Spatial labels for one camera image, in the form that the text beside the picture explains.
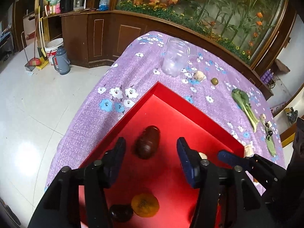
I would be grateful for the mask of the small green kiwi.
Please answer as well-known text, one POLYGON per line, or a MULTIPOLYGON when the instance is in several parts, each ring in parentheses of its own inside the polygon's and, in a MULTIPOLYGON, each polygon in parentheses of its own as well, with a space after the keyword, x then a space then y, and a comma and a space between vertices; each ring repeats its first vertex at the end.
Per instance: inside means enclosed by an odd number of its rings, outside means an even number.
POLYGON ((211 83, 212 83, 214 86, 216 86, 216 85, 218 85, 219 81, 218 81, 217 78, 212 78, 212 79, 211 79, 211 83))

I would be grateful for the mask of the white plastic bucket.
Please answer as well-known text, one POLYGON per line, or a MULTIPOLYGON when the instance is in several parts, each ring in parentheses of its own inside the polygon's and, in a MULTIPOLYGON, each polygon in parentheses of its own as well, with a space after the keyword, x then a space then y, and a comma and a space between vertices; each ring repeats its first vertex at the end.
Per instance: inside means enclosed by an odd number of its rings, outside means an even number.
POLYGON ((56 55, 58 47, 63 46, 63 38, 56 38, 47 43, 45 52, 49 63, 53 65, 53 57, 56 55))

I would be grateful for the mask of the purple floral tablecloth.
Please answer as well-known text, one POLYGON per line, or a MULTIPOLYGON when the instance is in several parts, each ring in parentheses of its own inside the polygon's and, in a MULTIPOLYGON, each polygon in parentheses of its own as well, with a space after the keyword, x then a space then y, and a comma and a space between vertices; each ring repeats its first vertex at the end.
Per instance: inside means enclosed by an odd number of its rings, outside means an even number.
POLYGON ((255 153, 284 166, 284 155, 277 124, 262 92, 235 68, 211 52, 190 44, 192 55, 177 77, 162 72, 165 33, 150 31, 132 41, 122 55, 99 80, 77 111, 58 144, 46 184, 49 185, 63 166, 78 167, 113 126, 157 82, 160 82, 200 109, 223 127, 244 147, 253 145, 255 153), (206 80, 194 79, 202 71, 206 80), (211 83, 218 79, 218 85, 211 83), (264 123, 257 132, 232 99, 233 89, 247 93, 255 116, 266 115, 272 123, 276 155, 267 149, 264 123))

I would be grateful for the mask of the dark plum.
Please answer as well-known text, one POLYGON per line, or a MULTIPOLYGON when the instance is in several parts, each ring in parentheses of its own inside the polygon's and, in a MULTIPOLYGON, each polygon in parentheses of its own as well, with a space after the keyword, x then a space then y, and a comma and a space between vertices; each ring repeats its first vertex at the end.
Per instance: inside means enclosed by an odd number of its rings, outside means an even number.
POLYGON ((133 209, 129 204, 114 204, 109 208, 109 214, 112 220, 124 223, 133 217, 133 209))

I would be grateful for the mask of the purple bottles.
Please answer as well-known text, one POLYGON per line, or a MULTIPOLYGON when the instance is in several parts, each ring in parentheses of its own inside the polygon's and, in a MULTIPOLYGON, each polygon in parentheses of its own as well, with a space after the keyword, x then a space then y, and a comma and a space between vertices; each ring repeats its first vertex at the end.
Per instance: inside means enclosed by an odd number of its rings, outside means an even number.
POLYGON ((265 71, 265 73, 261 76, 260 79, 264 84, 268 84, 273 79, 273 76, 274 76, 274 73, 269 68, 265 71))

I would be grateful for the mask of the clear plastic jar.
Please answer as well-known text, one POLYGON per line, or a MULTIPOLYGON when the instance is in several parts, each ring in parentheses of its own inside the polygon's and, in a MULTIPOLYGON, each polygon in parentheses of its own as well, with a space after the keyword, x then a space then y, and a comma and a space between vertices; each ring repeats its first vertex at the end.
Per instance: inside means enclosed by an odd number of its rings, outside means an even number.
POLYGON ((191 49, 184 40, 170 37, 164 45, 162 71, 172 77, 177 77, 185 68, 191 49))

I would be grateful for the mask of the flower mural glass panel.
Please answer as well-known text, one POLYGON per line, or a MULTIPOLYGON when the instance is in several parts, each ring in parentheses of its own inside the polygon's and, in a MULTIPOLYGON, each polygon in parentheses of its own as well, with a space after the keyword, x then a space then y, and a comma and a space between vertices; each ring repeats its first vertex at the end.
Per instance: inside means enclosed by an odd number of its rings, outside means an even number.
POLYGON ((117 9, 151 15, 208 37, 247 64, 275 29, 285 0, 118 0, 117 9))

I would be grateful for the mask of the dark red jujube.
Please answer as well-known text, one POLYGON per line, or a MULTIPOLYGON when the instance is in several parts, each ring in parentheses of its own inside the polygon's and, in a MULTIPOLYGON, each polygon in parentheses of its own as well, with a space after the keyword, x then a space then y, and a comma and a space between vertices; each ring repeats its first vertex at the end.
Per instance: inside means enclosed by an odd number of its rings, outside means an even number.
POLYGON ((160 130, 154 125, 146 127, 135 141, 133 152, 141 159, 153 157, 159 148, 160 130))

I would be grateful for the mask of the gray thermos jug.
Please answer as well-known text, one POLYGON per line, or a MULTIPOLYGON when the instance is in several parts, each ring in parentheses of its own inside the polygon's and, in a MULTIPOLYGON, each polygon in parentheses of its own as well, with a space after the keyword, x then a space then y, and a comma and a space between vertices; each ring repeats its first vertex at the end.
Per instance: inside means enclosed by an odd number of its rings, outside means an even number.
POLYGON ((67 51, 62 46, 57 48, 56 54, 53 56, 54 69, 60 75, 66 75, 70 72, 70 60, 67 57, 67 51))

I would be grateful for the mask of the speckled orange fruit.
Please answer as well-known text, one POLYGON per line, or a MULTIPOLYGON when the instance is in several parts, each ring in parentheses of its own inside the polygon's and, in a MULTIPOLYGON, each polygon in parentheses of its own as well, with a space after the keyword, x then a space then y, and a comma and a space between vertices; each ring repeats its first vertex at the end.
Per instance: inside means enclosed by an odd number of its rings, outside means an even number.
POLYGON ((153 217, 160 208, 158 199, 152 194, 140 194, 133 197, 131 207, 142 218, 153 217))

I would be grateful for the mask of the green leaf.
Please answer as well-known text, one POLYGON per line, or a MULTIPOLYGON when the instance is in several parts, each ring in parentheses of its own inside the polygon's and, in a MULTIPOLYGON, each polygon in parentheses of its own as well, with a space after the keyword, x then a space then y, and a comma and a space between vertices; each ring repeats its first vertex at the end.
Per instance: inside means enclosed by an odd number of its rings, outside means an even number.
POLYGON ((274 157, 276 155, 276 149, 275 149, 275 144, 274 144, 274 141, 273 141, 273 137, 268 134, 266 136, 265 141, 266 141, 267 149, 268 149, 270 155, 272 157, 274 157))

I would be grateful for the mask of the wooden cabinet counter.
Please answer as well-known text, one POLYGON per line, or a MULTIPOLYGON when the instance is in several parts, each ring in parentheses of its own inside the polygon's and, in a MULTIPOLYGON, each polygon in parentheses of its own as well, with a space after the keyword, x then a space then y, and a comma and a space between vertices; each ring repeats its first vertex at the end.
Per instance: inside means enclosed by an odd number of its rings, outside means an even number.
POLYGON ((63 38, 73 65, 92 68, 114 62, 134 39, 149 31, 158 31, 206 49, 239 71, 266 99, 273 96, 258 74, 240 58, 206 36, 173 22, 114 10, 50 15, 43 19, 43 25, 46 40, 63 38))

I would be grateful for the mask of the green bok choy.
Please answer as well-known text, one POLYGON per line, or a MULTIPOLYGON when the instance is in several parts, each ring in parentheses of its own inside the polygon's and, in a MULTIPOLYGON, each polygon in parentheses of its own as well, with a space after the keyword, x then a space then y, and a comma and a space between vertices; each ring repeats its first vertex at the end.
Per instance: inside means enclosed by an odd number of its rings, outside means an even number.
POLYGON ((240 109, 245 113, 253 128, 253 132, 256 133, 259 120, 252 111, 247 93, 245 93, 241 89, 233 89, 231 92, 231 96, 233 100, 237 103, 237 105, 240 107, 240 109))

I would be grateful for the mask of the dark berries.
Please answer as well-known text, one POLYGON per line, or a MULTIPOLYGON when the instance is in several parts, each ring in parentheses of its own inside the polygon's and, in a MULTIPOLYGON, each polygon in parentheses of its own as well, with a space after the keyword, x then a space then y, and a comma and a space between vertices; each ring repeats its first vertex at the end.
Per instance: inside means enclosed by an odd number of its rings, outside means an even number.
POLYGON ((270 140, 273 135, 272 123, 270 121, 265 123, 265 132, 266 132, 266 139, 270 140))

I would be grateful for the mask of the small white food chunk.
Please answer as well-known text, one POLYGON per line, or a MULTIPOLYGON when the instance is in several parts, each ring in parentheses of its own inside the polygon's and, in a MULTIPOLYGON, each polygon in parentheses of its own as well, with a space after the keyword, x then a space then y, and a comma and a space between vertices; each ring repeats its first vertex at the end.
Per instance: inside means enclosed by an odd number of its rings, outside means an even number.
POLYGON ((202 82, 202 81, 206 80, 206 75, 202 71, 199 71, 199 70, 195 72, 193 77, 198 82, 202 82))

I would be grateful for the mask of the small white chunk by leaf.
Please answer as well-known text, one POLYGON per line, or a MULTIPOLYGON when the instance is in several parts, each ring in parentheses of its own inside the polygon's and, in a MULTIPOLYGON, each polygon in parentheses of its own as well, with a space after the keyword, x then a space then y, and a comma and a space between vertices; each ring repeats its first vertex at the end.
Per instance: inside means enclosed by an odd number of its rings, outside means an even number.
POLYGON ((261 115, 260 115, 260 120, 261 120, 262 122, 265 122, 265 120, 266 120, 266 115, 265 115, 265 114, 261 114, 261 115))

